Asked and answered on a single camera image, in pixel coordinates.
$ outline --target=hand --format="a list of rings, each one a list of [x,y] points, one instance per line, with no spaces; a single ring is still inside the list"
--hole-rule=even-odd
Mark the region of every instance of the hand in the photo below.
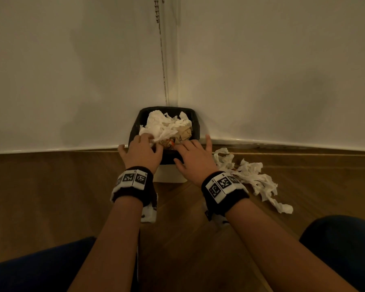
[[[149,139],[152,138],[151,134],[143,133],[141,136],[137,135],[134,137],[128,147],[128,152],[125,152],[124,144],[117,148],[126,169],[133,166],[142,166],[155,174],[162,160],[163,147],[160,144],[156,144],[156,152],[153,152],[149,145]]]
[[[212,173],[219,171],[212,159],[212,142],[207,134],[205,150],[197,140],[186,140],[176,144],[174,149],[183,157],[184,164],[179,159],[174,159],[177,169],[181,174],[198,187]]]

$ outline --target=jeans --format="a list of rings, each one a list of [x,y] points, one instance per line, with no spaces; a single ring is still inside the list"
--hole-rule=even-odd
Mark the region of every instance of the jeans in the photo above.
[[[94,237],[0,263],[0,292],[67,291]],[[365,220],[327,216],[314,221],[300,242],[360,292],[365,291]],[[132,291],[138,290],[137,262]]]

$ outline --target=brown floor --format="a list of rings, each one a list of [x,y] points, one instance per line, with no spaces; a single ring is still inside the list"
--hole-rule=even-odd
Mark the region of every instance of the brown floor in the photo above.
[[[322,216],[365,219],[365,156],[326,155],[354,153],[330,150],[248,152],[264,154],[235,158],[262,162],[263,173],[279,185],[277,200],[291,204],[294,213],[278,214],[258,197],[251,195],[252,200],[295,238]],[[0,155],[0,261],[97,236],[123,170],[115,152]],[[206,220],[198,188],[156,184],[156,190],[157,222],[141,227],[144,291],[270,289],[232,228],[218,231]]]

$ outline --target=crumpled white tissue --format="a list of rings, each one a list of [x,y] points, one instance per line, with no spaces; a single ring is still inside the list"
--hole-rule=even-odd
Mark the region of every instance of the crumpled white tissue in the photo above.
[[[254,189],[254,195],[261,195],[262,201],[268,200],[279,213],[292,214],[293,207],[291,205],[277,202],[273,195],[277,195],[277,184],[272,181],[272,177],[267,174],[259,174],[263,167],[262,163],[249,163],[244,159],[240,162],[237,171],[233,170],[235,164],[232,162],[234,155],[229,153],[225,147],[218,149],[213,155],[214,161],[220,171],[225,171],[234,175],[242,183],[250,183]]]
[[[156,110],[149,113],[149,117],[147,118],[146,126],[139,130],[139,135],[143,133],[150,133],[154,136],[154,142],[158,142],[164,139],[169,139],[173,135],[175,135],[178,131],[175,129],[180,126],[192,126],[191,120],[188,119],[188,116],[184,113],[180,113],[180,119],[175,117],[170,117],[168,113],[163,114],[161,111]]]

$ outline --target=black wristband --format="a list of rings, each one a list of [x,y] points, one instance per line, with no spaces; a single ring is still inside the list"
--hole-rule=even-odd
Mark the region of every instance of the black wristband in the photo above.
[[[139,172],[127,172],[132,170],[140,170],[146,173],[146,176],[143,174],[139,174]],[[124,187],[119,187],[122,185],[122,182],[131,182],[131,185],[125,184]],[[143,188],[139,189],[134,187],[134,183],[136,182],[138,187]],[[114,190],[112,191],[111,201],[115,202],[117,198],[120,196],[133,196],[140,200],[143,203],[143,206],[147,206],[152,203],[153,207],[157,206],[157,194],[153,185],[153,173],[142,166],[134,166],[127,168],[118,178],[117,183],[115,185]]]
[[[202,183],[202,192],[209,220],[213,213],[224,216],[238,201],[249,198],[246,188],[231,174],[223,171],[208,176]]]

